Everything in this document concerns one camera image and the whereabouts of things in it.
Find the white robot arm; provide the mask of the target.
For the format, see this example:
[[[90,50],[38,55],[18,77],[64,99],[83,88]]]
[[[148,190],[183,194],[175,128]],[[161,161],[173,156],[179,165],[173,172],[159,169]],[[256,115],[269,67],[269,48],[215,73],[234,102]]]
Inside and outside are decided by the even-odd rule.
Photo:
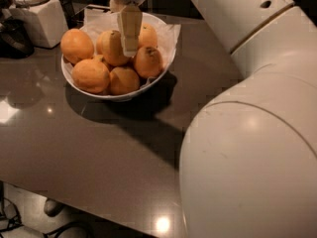
[[[317,238],[317,29],[293,0],[191,0],[244,79],[179,161],[188,238]]]

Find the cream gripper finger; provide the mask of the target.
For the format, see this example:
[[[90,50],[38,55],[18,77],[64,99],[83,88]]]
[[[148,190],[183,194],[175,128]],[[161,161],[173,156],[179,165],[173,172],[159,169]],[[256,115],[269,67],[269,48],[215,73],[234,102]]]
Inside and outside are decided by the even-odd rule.
[[[115,0],[110,0],[109,7],[112,12],[120,12],[123,8],[123,5],[117,3]]]
[[[118,14],[121,44],[126,57],[133,57],[138,50],[142,20],[143,13],[135,4],[125,5]]]

